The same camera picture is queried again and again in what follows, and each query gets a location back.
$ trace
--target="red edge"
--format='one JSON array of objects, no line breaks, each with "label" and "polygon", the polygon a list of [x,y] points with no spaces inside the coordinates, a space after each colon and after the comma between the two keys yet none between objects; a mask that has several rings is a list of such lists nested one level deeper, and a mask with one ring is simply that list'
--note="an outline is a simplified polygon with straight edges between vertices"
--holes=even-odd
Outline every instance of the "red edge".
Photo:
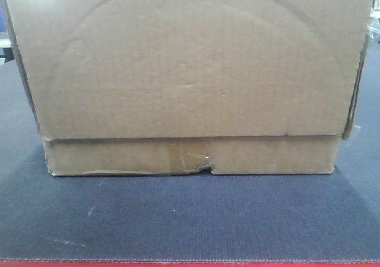
[{"label": "red edge", "polygon": [[153,263],[153,262],[60,262],[60,261],[0,261],[0,267],[380,267],[380,262],[366,263]]}]

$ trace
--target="plastic wrap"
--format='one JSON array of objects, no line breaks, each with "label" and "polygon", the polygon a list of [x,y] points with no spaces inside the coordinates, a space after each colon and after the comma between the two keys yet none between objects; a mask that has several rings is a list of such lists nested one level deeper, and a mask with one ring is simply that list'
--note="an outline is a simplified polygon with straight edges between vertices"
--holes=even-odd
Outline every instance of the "plastic wrap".
[{"label": "plastic wrap", "polygon": [[380,23],[376,17],[375,10],[370,11],[368,21],[368,47],[376,45],[380,42]]}]

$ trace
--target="box lid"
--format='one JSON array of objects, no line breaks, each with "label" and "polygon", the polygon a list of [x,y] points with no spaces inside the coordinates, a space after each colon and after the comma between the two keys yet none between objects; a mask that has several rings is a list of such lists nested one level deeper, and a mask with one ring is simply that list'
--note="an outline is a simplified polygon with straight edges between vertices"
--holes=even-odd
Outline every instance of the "box lid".
[{"label": "box lid", "polygon": [[45,139],[340,135],[372,0],[6,0]]}]

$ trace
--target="torn cardboard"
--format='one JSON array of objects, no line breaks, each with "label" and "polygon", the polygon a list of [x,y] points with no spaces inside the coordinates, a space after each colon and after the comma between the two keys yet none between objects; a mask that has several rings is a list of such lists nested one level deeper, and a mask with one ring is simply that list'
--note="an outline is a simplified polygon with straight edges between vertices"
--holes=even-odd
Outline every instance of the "torn cardboard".
[{"label": "torn cardboard", "polygon": [[5,1],[53,174],[332,170],[372,0]]}]

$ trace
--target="cardboard box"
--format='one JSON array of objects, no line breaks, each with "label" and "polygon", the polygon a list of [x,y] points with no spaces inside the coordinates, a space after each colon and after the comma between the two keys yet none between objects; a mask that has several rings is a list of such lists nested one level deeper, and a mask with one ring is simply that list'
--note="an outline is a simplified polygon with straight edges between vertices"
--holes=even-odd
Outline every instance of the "cardboard box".
[{"label": "cardboard box", "polygon": [[330,173],[349,134],[372,0],[3,1],[52,174]]}]

